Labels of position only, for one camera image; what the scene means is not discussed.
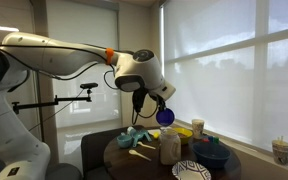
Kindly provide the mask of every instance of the black cable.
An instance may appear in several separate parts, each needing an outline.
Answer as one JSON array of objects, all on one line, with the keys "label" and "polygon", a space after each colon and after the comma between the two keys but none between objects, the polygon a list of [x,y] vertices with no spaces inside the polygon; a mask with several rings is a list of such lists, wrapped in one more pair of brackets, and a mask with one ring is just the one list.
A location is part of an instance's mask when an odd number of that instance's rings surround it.
[{"label": "black cable", "polygon": [[[79,97],[82,92],[84,91],[84,89],[82,89],[82,91],[76,96]],[[60,110],[58,110],[57,112],[55,112],[53,115],[49,116],[48,118],[44,119],[42,122],[46,122],[47,120],[51,119],[52,117],[54,117],[57,113],[61,112],[64,108],[66,108],[67,106],[69,106],[70,104],[72,104],[74,101],[71,101],[70,103],[66,104],[64,107],[62,107]],[[33,129],[35,129],[36,127],[40,126],[41,123],[38,123],[37,125],[33,126],[32,128],[30,128],[28,131],[31,131]]]},{"label": "black cable", "polygon": [[59,76],[56,76],[54,75],[53,78],[57,79],[57,80],[61,80],[61,81],[69,81],[69,80],[72,80],[72,79],[75,79],[77,77],[79,77],[81,74],[83,74],[86,70],[88,70],[89,68],[97,65],[98,63],[94,63],[94,64],[91,64],[90,66],[88,66],[87,68],[85,68],[83,71],[81,71],[80,73],[78,73],[77,75],[73,76],[73,77],[70,77],[70,78],[62,78],[62,77],[59,77]]},{"label": "black cable", "polygon": [[114,73],[114,71],[106,71],[105,74],[104,74],[104,82],[105,82],[105,84],[106,84],[109,88],[114,89],[114,90],[118,90],[117,87],[114,88],[114,87],[110,86],[110,85],[108,84],[108,82],[106,81],[106,74],[109,73],[109,72],[113,72],[113,73]]},{"label": "black cable", "polygon": [[17,62],[19,62],[20,64],[24,65],[25,67],[27,67],[27,68],[29,68],[29,69],[31,69],[31,70],[33,70],[33,71],[39,72],[38,69],[34,69],[33,67],[25,64],[23,61],[19,60],[19,59],[18,59],[17,57],[15,57],[13,54],[5,51],[4,49],[0,49],[0,51],[3,52],[3,53],[5,53],[5,54],[7,54],[7,55],[10,56],[10,57],[12,57],[12,58],[15,59]]},{"label": "black cable", "polygon": [[[88,45],[88,46],[93,46],[93,47],[97,47],[97,48],[100,48],[100,49],[106,49],[105,47],[101,47],[101,46],[96,46],[96,45],[92,45],[92,44],[84,44],[84,45]],[[125,50],[116,50],[114,49],[115,52],[119,52],[119,53],[127,53],[127,54],[130,54],[130,55],[133,55],[134,52],[133,51],[125,51]]]},{"label": "black cable", "polygon": [[113,71],[113,77],[115,77],[115,69],[114,69],[114,67],[113,67],[113,65],[112,65],[112,64],[110,64],[110,66],[111,66],[111,68],[112,68],[112,71]]},{"label": "black cable", "polygon": [[151,115],[149,115],[149,116],[143,116],[143,115],[141,115],[141,114],[138,114],[140,117],[142,117],[142,118],[151,118],[155,113],[156,113],[156,111],[157,111],[157,109],[158,109],[158,104],[156,103],[156,108],[155,108],[155,110],[154,110],[154,112],[151,114]]},{"label": "black cable", "polygon": [[135,125],[137,122],[137,118],[138,118],[138,113],[136,113],[135,119],[134,119],[134,111],[135,109],[133,108],[133,112],[132,112],[132,124]]},{"label": "black cable", "polygon": [[106,59],[101,56],[98,53],[95,53],[93,51],[89,51],[86,49],[80,49],[80,48],[74,48],[74,47],[65,47],[65,46],[27,46],[27,45],[6,45],[6,44],[0,44],[0,47],[15,47],[15,48],[54,48],[54,49],[69,49],[69,50],[77,50],[77,51],[82,51],[82,52],[87,52],[87,53],[91,53],[94,54],[98,57],[100,57],[102,60],[104,60],[106,62]]}]

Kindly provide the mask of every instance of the blue bowl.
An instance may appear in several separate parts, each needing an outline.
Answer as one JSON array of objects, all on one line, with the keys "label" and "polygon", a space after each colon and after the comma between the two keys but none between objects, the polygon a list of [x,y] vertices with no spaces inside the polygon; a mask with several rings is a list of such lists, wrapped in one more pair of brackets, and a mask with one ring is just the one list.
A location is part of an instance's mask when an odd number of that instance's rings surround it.
[{"label": "blue bowl", "polygon": [[132,136],[128,134],[121,134],[117,136],[117,144],[120,148],[129,148],[132,144]]},{"label": "blue bowl", "polygon": [[211,142],[194,143],[192,150],[199,164],[212,169],[223,168],[231,156],[231,152],[225,146]]}]

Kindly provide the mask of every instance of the paper cup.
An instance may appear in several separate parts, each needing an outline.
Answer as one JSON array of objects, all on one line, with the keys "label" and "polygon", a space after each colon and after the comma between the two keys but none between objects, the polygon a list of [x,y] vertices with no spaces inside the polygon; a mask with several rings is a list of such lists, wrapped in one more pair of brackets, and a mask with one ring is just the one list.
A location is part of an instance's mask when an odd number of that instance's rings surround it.
[{"label": "paper cup", "polygon": [[203,129],[204,129],[204,120],[201,119],[192,120],[193,137],[195,139],[203,138]]}]

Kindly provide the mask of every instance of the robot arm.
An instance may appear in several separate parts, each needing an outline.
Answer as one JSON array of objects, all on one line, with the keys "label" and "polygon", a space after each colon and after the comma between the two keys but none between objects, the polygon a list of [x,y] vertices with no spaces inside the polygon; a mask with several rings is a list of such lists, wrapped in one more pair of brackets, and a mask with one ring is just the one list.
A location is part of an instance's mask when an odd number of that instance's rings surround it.
[{"label": "robot arm", "polygon": [[70,75],[83,65],[98,63],[116,66],[115,84],[125,92],[145,88],[151,97],[166,101],[175,88],[162,76],[160,63],[150,50],[134,54],[114,52],[95,46],[66,43],[27,33],[11,33],[0,49],[17,57],[27,67],[55,75]]},{"label": "robot arm", "polygon": [[149,50],[129,54],[33,34],[9,34],[0,44],[0,160],[6,164],[0,180],[44,179],[50,158],[49,147],[36,139],[9,107],[7,91],[25,81],[29,69],[65,76],[91,62],[116,66],[115,84],[122,91],[144,90],[163,102],[175,92]]}]

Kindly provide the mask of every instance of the window blind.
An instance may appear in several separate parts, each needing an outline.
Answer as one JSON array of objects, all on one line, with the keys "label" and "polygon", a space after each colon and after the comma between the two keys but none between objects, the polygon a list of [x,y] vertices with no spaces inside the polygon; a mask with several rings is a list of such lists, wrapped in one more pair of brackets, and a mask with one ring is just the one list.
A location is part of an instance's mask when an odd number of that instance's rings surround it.
[{"label": "window blind", "polygon": [[271,151],[288,142],[288,1],[167,1],[165,77],[176,119]]},{"label": "window blind", "polygon": [[[47,5],[51,38],[118,49],[116,11],[69,1],[50,1]],[[61,113],[56,114],[57,128],[120,120],[120,93],[111,89],[104,81],[104,74],[110,70],[112,69],[103,63],[95,65],[70,81],[53,80],[54,94],[58,97],[76,97],[82,90],[81,84],[93,82],[98,84],[90,94],[92,102],[74,101],[63,110],[61,109],[67,103],[55,106],[56,112],[61,110]],[[111,87],[115,87],[113,73],[107,73],[105,78]],[[87,96],[86,90],[80,94],[80,97]]]}]

